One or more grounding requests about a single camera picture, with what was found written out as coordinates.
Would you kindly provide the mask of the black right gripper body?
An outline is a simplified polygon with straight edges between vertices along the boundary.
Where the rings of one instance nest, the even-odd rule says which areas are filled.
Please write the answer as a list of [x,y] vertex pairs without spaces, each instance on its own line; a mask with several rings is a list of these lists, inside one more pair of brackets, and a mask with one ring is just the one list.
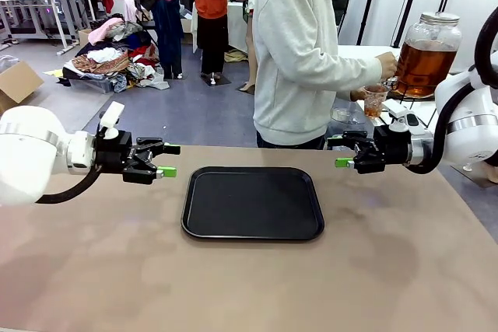
[[388,125],[377,126],[373,131],[377,147],[374,161],[378,165],[403,165],[411,155],[411,133],[392,131]]

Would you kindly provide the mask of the person's right hand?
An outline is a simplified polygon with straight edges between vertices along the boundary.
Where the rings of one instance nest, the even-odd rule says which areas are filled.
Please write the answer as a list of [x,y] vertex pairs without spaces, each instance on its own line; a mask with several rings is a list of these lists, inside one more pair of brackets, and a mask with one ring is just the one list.
[[398,61],[392,52],[386,52],[376,56],[381,63],[381,79],[387,80],[395,76],[398,68]]

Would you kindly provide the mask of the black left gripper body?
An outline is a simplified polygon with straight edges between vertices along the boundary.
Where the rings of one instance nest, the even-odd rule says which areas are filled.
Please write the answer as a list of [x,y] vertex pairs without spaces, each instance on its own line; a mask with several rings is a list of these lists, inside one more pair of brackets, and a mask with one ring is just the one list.
[[133,148],[132,133],[117,131],[112,139],[105,138],[106,129],[96,133],[95,138],[95,171],[97,174],[124,174],[132,172],[128,158]]

